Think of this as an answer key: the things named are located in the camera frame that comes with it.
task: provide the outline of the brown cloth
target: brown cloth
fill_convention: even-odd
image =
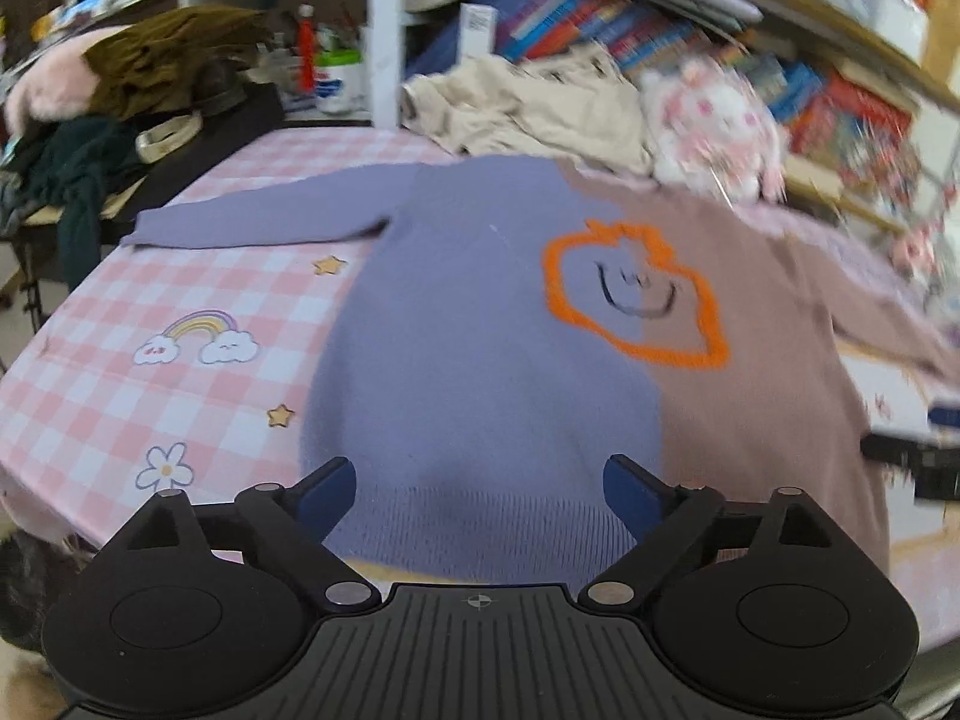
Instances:
[[[684,272],[702,276],[715,298],[726,359],[647,368],[661,390],[664,481],[709,485],[745,501],[804,488],[886,570],[880,466],[861,457],[869,420],[834,333],[953,384],[960,383],[957,353],[894,302],[856,287],[823,252],[752,230],[726,206],[683,191],[638,196],[566,165],[563,172],[575,189],[615,202],[627,223],[656,228]],[[630,249],[654,293],[662,274],[648,263],[653,252],[639,242]],[[644,322],[644,342],[707,353],[696,285],[676,273],[671,283],[678,293],[670,317]]]
[[[249,55],[267,34],[262,13],[226,5],[184,7],[136,23],[83,55],[100,78],[90,113],[129,119],[189,108],[205,62]]]

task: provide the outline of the green lid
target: green lid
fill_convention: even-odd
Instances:
[[[330,68],[338,65],[358,65],[360,61],[360,52],[357,49],[339,49],[334,52],[318,53],[313,63],[318,67]]]

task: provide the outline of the brown sleeve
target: brown sleeve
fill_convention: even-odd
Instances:
[[[960,384],[960,352],[942,343],[932,329],[911,319],[893,300],[853,284],[821,250],[792,238],[782,239],[781,245],[803,274],[803,288],[827,307],[837,335]]]

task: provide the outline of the crosshair symbol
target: crosshair symbol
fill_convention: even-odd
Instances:
[[[486,608],[491,605],[493,603],[493,598],[488,595],[484,595],[483,593],[479,593],[477,595],[470,596],[464,603],[468,603],[477,611],[479,611],[482,608]]]

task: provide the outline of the orange outline design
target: orange outline design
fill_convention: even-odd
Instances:
[[[707,343],[706,352],[685,352],[663,346],[647,346],[644,343],[632,343],[613,335],[593,319],[577,311],[566,299],[563,289],[563,273],[560,265],[563,255],[574,247],[603,245],[615,247],[621,238],[640,241],[647,250],[647,263],[659,271],[683,276],[692,284],[697,293],[697,328]],[[582,327],[597,333],[612,346],[637,360],[656,362],[658,365],[674,367],[721,367],[730,358],[730,348],[720,325],[720,308],[707,279],[697,271],[678,264],[674,260],[673,250],[664,242],[661,233],[655,227],[646,224],[627,224],[622,221],[606,224],[597,220],[587,220],[587,231],[571,233],[553,241],[544,247],[544,283],[546,285],[546,303],[550,312],[562,322]]]

